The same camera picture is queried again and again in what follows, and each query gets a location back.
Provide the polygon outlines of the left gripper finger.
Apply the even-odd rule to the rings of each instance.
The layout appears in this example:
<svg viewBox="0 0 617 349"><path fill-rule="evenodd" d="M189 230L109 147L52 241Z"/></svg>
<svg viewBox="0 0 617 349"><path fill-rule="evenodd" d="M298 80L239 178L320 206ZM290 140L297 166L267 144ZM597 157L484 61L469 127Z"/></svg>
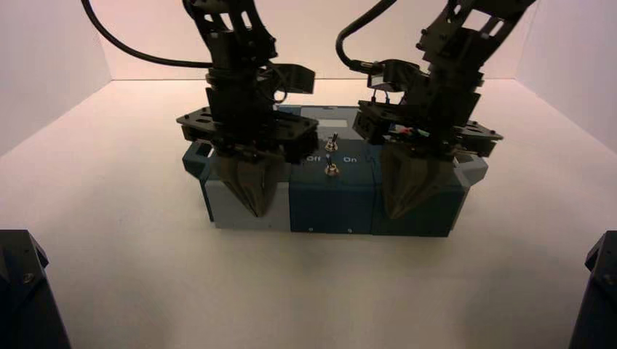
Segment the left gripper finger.
<svg viewBox="0 0 617 349"><path fill-rule="evenodd" d="M266 159L263 176L264 213L267 214L274 200L283 163L276 159Z"/></svg>
<svg viewBox="0 0 617 349"><path fill-rule="evenodd" d="M219 156L215 160L219 180L255 217L266 213L266 163Z"/></svg>

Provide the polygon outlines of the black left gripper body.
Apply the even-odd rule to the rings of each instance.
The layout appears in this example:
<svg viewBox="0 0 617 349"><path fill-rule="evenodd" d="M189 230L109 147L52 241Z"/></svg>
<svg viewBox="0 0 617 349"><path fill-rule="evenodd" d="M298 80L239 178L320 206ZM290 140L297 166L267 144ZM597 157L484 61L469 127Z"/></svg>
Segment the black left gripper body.
<svg viewBox="0 0 617 349"><path fill-rule="evenodd" d="M278 109L276 92L311 94L314 71L209 71L208 105L179 116L183 136L248 161L296 164L318 147L315 119Z"/></svg>

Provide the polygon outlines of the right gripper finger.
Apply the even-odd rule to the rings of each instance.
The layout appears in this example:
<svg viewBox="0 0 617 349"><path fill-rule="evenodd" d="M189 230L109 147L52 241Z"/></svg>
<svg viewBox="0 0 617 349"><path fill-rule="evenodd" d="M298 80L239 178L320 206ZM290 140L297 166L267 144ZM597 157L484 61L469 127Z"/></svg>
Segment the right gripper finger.
<svg viewBox="0 0 617 349"><path fill-rule="evenodd" d="M410 159L405 178L403 212L407 214L447 185L453 176L453 168L452 159Z"/></svg>
<svg viewBox="0 0 617 349"><path fill-rule="evenodd" d="M414 157L409 148L386 144L381 151L381 171L386 214L399 219L421 202L425 159Z"/></svg>

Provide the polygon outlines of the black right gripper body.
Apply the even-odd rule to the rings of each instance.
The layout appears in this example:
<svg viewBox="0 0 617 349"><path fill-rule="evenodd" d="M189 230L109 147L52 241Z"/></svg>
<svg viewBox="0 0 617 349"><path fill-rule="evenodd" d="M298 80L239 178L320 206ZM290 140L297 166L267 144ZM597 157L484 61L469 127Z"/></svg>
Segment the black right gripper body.
<svg viewBox="0 0 617 349"><path fill-rule="evenodd" d="M473 93L452 103L441 97L419 104L360 100L353 129L371 145L401 145L422 159L448 161L460 153L488 157L503 135L470 119L478 99Z"/></svg>

